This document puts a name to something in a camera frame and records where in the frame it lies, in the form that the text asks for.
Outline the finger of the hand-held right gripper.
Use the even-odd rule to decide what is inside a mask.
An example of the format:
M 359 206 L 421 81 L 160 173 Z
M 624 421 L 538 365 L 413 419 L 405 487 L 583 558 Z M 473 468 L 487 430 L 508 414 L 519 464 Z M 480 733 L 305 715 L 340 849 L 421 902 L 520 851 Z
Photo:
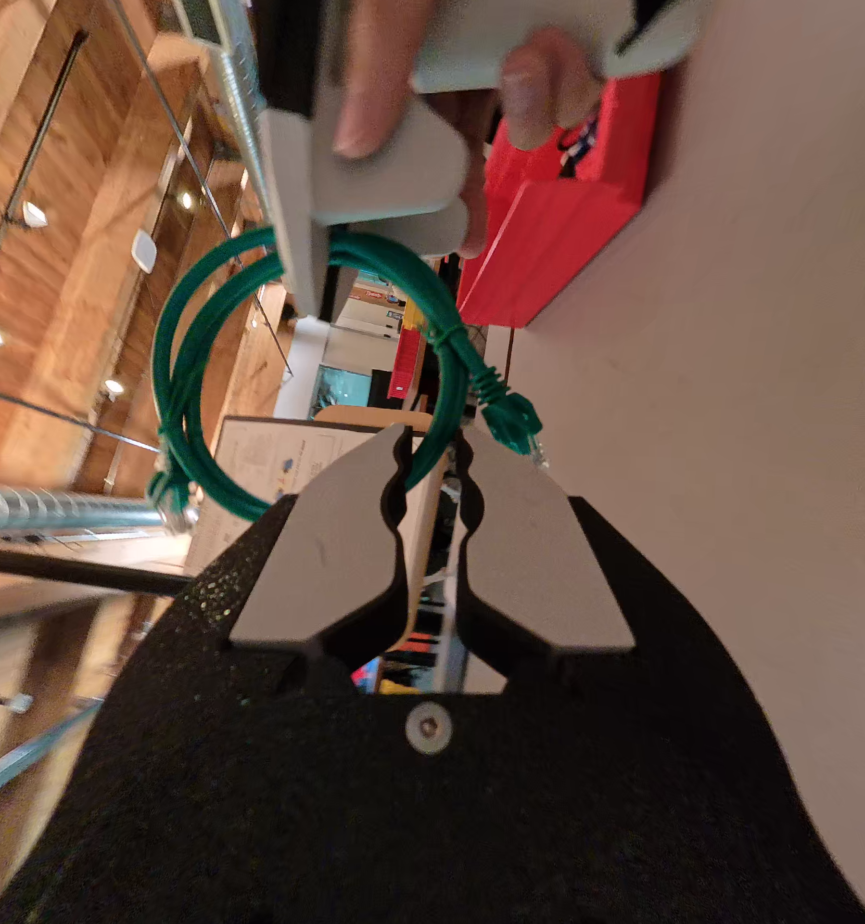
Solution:
M 410 99 L 374 154 L 334 150 L 341 99 L 324 99 L 311 124 L 311 216 L 341 225 L 435 213 L 458 197 L 470 156 L 462 135 L 423 99 Z
M 258 125 L 286 287 L 299 310 L 311 316 L 318 315 L 323 304 L 335 228 L 346 225 L 357 233 L 392 239 L 421 257 L 440 257 L 458 250 L 469 223 L 460 193 L 435 213 L 341 225 L 316 222 L 311 216 L 311 124 L 318 107 L 312 119 L 266 109 Z

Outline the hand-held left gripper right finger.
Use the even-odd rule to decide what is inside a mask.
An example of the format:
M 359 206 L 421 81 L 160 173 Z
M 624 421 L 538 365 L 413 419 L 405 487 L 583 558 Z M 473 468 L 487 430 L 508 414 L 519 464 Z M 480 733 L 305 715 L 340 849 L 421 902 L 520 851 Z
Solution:
M 631 653 L 636 639 L 565 491 L 528 456 L 464 431 L 456 629 L 463 692 L 502 692 L 513 671 Z

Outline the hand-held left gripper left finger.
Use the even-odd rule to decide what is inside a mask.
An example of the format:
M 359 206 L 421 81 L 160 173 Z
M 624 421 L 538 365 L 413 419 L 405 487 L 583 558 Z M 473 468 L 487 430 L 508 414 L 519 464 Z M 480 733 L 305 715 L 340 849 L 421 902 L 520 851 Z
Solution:
M 358 668 L 399 641 L 407 627 L 398 530 L 407 474 L 408 425 L 394 423 L 312 478 L 231 629 L 231 645 Z

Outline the red plastic bin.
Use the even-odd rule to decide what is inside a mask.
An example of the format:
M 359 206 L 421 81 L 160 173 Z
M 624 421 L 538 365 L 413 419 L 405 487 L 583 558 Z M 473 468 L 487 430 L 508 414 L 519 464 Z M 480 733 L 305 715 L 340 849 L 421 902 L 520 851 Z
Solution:
M 487 242 L 463 266 L 468 324 L 527 326 L 639 213 L 661 74 L 610 80 L 595 117 L 521 151 L 505 120 L 485 168 Z

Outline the person's right hand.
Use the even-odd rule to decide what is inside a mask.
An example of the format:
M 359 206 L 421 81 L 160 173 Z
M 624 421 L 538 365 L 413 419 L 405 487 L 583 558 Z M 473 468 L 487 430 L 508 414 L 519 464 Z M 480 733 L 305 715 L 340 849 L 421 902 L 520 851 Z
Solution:
M 392 136 L 411 97 L 415 60 L 437 4 L 433 1 L 358 1 L 348 15 L 344 103 L 334 150 L 351 160 L 375 154 Z M 583 123 L 600 104 L 604 80 L 564 30 L 537 29 L 508 53 L 495 90 L 427 96 L 432 109 L 462 135 L 470 165 L 460 198 L 469 223 L 458 253 L 479 256 L 487 242 L 484 145 L 496 112 L 511 144 L 531 151 L 558 129 Z

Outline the silver ventilation duct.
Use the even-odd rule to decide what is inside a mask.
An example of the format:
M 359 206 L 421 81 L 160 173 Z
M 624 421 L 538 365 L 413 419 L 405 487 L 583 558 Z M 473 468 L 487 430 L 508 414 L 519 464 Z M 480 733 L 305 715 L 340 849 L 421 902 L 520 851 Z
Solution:
M 265 219 L 276 224 L 269 181 L 258 135 L 258 116 L 265 104 L 258 81 L 257 55 L 248 7 L 241 1 L 209 1 L 216 26 L 214 64 L 221 96 L 240 145 Z
M 0 485 L 0 535 L 65 529 L 110 530 L 163 527 L 192 530 L 198 511 L 161 511 L 144 499 Z

